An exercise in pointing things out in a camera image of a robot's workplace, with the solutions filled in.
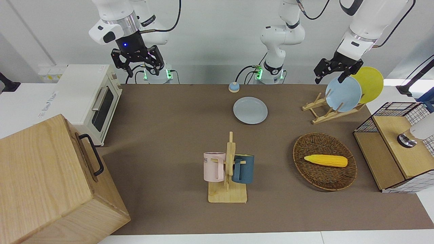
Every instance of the brown mat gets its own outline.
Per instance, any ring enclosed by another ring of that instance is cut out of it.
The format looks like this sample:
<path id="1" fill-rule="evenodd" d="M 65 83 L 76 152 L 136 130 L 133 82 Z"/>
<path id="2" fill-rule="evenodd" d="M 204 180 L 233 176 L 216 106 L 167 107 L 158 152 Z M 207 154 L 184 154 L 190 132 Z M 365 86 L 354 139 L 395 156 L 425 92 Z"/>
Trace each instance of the brown mat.
<path id="1" fill-rule="evenodd" d="M 310 123 L 313 115 L 300 107 L 324 90 L 241 86 L 233 94 L 227 85 L 124 86 L 105 146 L 98 149 L 132 219 L 115 234 L 433 228 L 417 195 L 378 191 L 352 134 L 369 117 L 366 108 Z M 232 106 L 244 96 L 264 101 L 264 122 L 245 125 L 235 118 Z M 254 181 L 246 204 L 211 204 L 202 156 L 224 152 L 231 130 L 237 153 L 255 155 Z M 358 167 L 353 185 L 321 192 L 288 164 L 296 139 L 309 132 L 332 135 L 349 148 Z"/>

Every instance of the corn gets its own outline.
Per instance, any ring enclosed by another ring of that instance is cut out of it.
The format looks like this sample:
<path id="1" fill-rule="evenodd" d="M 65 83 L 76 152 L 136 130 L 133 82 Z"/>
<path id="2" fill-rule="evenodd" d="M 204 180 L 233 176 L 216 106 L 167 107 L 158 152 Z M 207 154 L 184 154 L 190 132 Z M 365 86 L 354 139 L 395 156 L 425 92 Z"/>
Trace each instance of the corn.
<path id="1" fill-rule="evenodd" d="M 336 155 L 313 154 L 304 157 L 304 159 L 311 163 L 324 166 L 343 168 L 348 165 L 348 159 L 346 157 Z"/>

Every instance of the wooden mug stand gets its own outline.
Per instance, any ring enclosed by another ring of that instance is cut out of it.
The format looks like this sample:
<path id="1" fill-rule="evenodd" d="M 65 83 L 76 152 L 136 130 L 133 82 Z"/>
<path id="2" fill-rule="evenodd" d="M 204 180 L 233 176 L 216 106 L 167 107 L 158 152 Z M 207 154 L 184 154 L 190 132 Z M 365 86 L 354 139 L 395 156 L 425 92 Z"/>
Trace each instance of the wooden mug stand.
<path id="1" fill-rule="evenodd" d="M 229 132 L 229 142 L 226 149 L 225 178 L 220 182 L 208 182 L 208 202 L 210 203 L 246 203 L 247 188 L 246 184 L 232 181 L 233 159 L 235 157 L 235 142 L 233 133 Z"/>
<path id="2" fill-rule="evenodd" d="M 322 122 L 326 122 L 326 121 L 329 121 L 329 120 L 332 120 L 332 119 L 336 119 L 336 118 L 339 118 L 339 117 L 343 117 L 343 116 L 346 116 L 346 115 L 358 112 L 358 111 L 360 111 L 365 106 L 364 103 L 363 104 L 359 103 L 355 108 L 351 109 L 350 111 L 339 112 L 339 109 L 344 105 L 344 103 L 341 103 L 336 110 L 334 110 L 333 108 L 330 108 L 325 115 L 318 116 L 313 109 L 314 108 L 319 108 L 319 107 L 322 107 L 322 106 L 328 106 L 326 98 L 330 94 L 330 92 L 331 92 L 331 89 L 321 99 L 320 99 L 320 96 L 321 96 L 321 92 L 320 92 L 318 94 L 318 96 L 316 97 L 315 101 L 313 101 L 311 103 L 306 103 L 306 105 L 304 105 L 303 107 L 301 107 L 303 109 L 303 111 L 310 110 L 312 112 L 312 114 L 315 116 L 315 119 L 312 120 L 312 124 L 314 124 L 314 125 L 315 124 L 319 124 L 319 123 L 322 123 Z"/>

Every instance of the wicker basket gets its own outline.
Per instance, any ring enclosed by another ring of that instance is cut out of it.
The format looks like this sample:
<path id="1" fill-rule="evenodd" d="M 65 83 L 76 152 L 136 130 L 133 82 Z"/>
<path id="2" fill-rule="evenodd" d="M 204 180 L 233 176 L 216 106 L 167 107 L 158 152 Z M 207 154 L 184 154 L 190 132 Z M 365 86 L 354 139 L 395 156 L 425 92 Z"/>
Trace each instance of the wicker basket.
<path id="1" fill-rule="evenodd" d="M 304 159 L 312 154 L 339 155 L 348 159 L 343 168 L 313 164 Z M 300 174 L 312 185 L 338 191 L 350 186 L 357 176 L 357 165 L 350 150 L 338 139 L 322 134 L 309 133 L 297 139 L 293 148 L 293 160 Z"/>

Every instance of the mug holder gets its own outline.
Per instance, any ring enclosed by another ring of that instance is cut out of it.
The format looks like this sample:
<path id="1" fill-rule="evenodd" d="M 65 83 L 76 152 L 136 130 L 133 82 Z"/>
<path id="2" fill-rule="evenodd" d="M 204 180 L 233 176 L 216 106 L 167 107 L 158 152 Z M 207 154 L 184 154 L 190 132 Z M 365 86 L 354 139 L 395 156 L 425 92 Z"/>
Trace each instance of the mug holder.
<path id="1" fill-rule="evenodd" d="M 233 165 L 235 157 L 235 142 L 233 133 L 229 132 L 229 142 L 227 143 L 225 164 L 225 178 L 220 182 L 208 182 L 208 202 L 210 203 L 246 203 L 247 188 L 246 184 L 232 181 Z"/>

